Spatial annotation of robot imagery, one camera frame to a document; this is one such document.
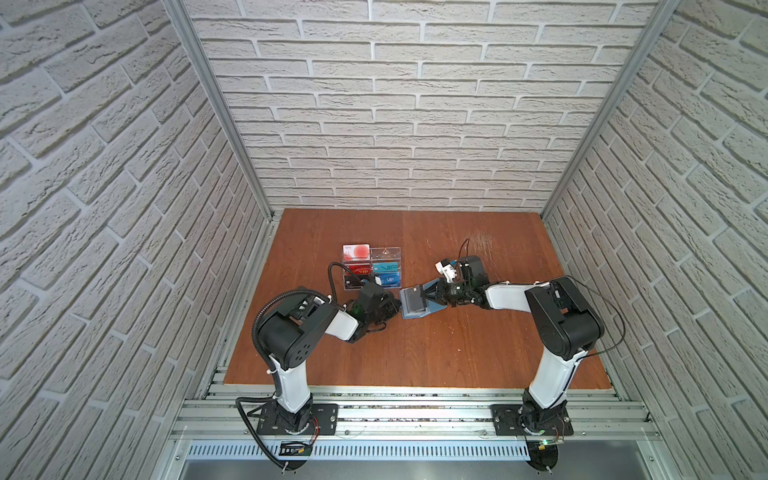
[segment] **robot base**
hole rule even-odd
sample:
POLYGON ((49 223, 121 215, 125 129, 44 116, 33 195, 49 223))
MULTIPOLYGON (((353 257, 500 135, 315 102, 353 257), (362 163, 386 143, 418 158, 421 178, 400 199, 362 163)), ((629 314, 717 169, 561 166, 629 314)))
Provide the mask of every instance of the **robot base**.
MULTIPOLYGON (((285 435, 286 433, 293 433, 294 435, 312 435, 313 430, 309 427, 311 424, 307 423, 302 432, 288 432, 284 423, 278 419, 277 410, 280 406, 277 402, 269 402, 264 405, 261 410, 260 416, 262 417, 257 427, 257 433, 259 435, 285 435)), ((335 435, 336 434, 336 422, 339 406, 336 403, 313 403, 309 417, 315 417, 318 425, 320 425, 320 435, 335 435)))
MULTIPOLYGON (((491 405, 491 414, 493 415, 493 426, 496 429, 496 435, 500 437, 509 437, 514 435, 530 435, 520 423, 521 403, 491 405)), ((541 425, 544 430, 542 435, 552 435, 568 437, 574 434, 574 428, 571 425, 571 419, 568 417, 568 411, 562 410, 562 415, 541 425)))

